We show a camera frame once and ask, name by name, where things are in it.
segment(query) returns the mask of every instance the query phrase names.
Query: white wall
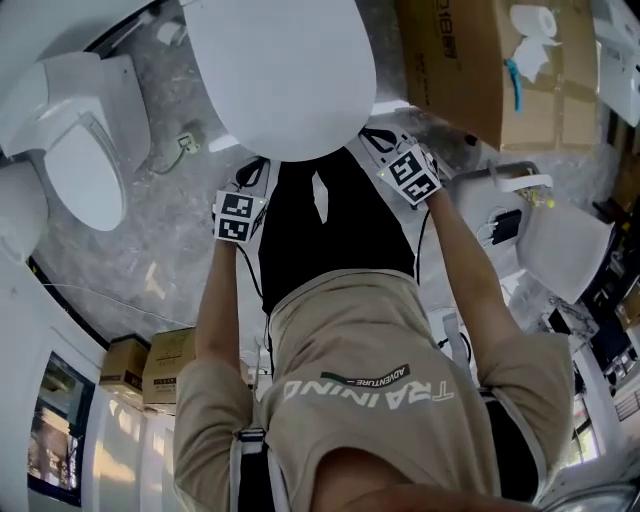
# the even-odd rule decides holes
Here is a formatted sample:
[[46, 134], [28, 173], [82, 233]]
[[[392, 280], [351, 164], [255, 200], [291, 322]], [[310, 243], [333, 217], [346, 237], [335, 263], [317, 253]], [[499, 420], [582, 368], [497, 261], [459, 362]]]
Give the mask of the white wall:
[[41, 58], [82, 51], [148, 0], [4, 0], [0, 3], [0, 102]]
[[[105, 351], [26, 266], [15, 265], [1, 252], [0, 326], [0, 510], [67, 510], [27, 491], [27, 449], [36, 398], [52, 351], [94, 383]], [[139, 510], [144, 429], [145, 418], [139, 411], [96, 387], [85, 438], [83, 510]]]

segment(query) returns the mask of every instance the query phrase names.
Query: toilet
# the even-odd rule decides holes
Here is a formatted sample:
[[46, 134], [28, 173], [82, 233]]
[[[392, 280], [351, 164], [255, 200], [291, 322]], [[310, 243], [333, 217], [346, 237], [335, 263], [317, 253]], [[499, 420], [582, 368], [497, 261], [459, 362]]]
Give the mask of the toilet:
[[142, 93], [129, 56], [77, 52], [34, 64], [0, 106], [7, 157], [44, 150], [54, 190], [99, 231], [126, 213], [126, 188], [151, 149]]
[[209, 98], [243, 146], [296, 162], [355, 138], [376, 97], [354, 0], [180, 0]]

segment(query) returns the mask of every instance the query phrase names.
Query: toilet lid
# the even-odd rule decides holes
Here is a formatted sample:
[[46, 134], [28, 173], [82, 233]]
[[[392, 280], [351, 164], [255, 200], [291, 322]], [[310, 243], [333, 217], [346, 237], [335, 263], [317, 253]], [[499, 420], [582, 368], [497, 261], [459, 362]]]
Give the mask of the toilet lid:
[[182, 0], [220, 120], [255, 153], [319, 158], [371, 115], [376, 73], [353, 0]]
[[45, 154], [47, 174], [64, 205], [99, 231], [115, 229], [125, 204], [117, 166], [96, 121], [78, 123]]

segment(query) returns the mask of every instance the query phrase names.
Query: window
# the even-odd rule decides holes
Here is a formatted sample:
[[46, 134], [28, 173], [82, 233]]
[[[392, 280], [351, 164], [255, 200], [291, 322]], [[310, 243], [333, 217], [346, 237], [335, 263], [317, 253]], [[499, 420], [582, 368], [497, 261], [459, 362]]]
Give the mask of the window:
[[565, 460], [565, 467], [575, 466], [583, 462], [598, 458], [598, 444], [596, 441], [591, 418], [581, 396], [573, 402], [573, 437]]
[[93, 390], [93, 384], [51, 354], [31, 423], [30, 489], [80, 506], [84, 435]]

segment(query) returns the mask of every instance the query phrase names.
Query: white toilet lid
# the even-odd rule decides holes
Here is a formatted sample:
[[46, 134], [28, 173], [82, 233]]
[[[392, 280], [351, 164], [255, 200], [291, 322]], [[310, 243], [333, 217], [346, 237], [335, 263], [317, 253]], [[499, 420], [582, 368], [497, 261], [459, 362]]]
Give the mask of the white toilet lid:
[[353, 0], [181, 0], [220, 120], [255, 153], [319, 158], [358, 135], [376, 73]]
[[74, 125], [45, 154], [44, 162], [71, 213], [91, 228], [111, 231], [124, 217], [124, 195], [108, 142], [100, 140], [102, 130], [95, 124]]

